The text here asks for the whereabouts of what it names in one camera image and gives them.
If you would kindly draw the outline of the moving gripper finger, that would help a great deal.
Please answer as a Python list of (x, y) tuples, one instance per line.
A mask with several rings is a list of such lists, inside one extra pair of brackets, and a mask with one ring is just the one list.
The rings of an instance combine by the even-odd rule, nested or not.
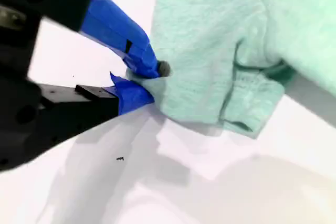
[(110, 48), (134, 73), (167, 77), (146, 32), (112, 0), (26, 0), (29, 7), (66, 28)]

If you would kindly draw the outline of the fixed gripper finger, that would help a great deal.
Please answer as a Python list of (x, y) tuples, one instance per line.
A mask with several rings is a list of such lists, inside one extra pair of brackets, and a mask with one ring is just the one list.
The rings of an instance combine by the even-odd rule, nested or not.
[(113, 86), (74, 88), (42, 84), (39, 132), (53, 143), (63, 142), (110, 119), (153, 103), (145, 88), (111, 75)]

